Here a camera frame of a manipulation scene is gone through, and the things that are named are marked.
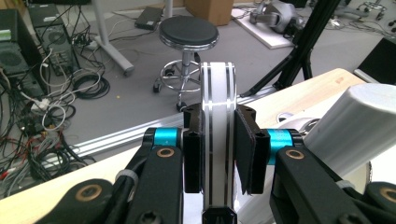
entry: wooden table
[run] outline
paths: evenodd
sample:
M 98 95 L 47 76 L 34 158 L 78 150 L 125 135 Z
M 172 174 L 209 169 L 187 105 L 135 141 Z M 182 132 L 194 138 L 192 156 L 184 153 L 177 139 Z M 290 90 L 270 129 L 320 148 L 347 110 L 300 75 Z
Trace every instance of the wooden table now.
M 277 114 L 281 112 L 298 114 L 340 94 L 349 86 L 360 83 L 363 81 L 348 71 L 335 69 L 263 97 L 247 106 L 257 111 L 256 122 L 261 128 L 270 128 L 276 125 Z M 132 148 L 1 200 L 0 223 L 34 223 L 46 215 L 69 189 L 82 181 L 103 178 L 114 182 L 116 173 L 124 169 L 136 151 L 137 148 Z

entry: black metal stand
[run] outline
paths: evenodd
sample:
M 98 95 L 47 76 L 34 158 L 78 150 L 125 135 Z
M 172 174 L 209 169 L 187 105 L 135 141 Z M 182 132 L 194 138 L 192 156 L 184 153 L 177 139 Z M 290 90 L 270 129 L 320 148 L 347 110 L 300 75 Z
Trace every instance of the black metal stand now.
M 328 20 L 332 17 L 339 2 L 339 0 L 319 0 L 305 28 L 301 32 L 301 35 L 299 35 L 298 39 L 295 41 L 295 46 L 291 53 L 256 83 L 256 85 L 240 96 L 247 97 L 256 94 L 280 72 L 281 74 L 278 81 L 273 85 L 277 90 L 282 90 L 291 86 L 301 68 L 303 68 L 304 79 L 307 80 L 311 78 L 311 51 L 317 43 Z

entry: black stool seat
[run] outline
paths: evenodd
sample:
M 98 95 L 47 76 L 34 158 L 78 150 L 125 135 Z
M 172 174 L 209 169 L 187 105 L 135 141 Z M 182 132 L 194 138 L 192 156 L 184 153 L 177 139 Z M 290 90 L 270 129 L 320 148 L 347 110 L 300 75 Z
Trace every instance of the black stool seat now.
M 217 41 L 219 31 L 209 21 L 196 17 L 178 16 L 161 23 L 160 37 L 163 42 L 167 40 L 172 44 L 202 46 Z

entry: white platform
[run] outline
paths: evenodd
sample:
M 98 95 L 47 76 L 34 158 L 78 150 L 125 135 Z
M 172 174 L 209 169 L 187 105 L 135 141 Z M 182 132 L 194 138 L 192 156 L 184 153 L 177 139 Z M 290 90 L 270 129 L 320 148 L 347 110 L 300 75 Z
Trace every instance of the white platform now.
M 244 14 L 244 10 L 241 9 L 233 9 L 232 16 L 238 18 L 239 16 Z M 251 24 L 249 22 L 249 16 L 246 16 L 242 19 L 235 20 L 238 24 L 240 24 L 245 30 L 255 36 L 258 40 L 260 40 L 268 49 L 278 49 L 285 48 L 289 46 L 293 46 L 293 44 L 283 35 L 277 34 L 270 27 L 263 23 Z

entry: cardboard box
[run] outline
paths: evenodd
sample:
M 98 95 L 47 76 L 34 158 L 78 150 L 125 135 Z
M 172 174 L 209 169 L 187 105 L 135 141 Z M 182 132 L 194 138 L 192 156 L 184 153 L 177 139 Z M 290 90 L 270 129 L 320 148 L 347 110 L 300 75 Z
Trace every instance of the cardboard box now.
M 185 0 L 184 6 L 195 17 L 214 25 L 227 25 L 231 19 L 233 0 Z
M 16 8 L 21 15 L 24 14 L 26 7 L 22 0 L 0 0 L 0 9 Z

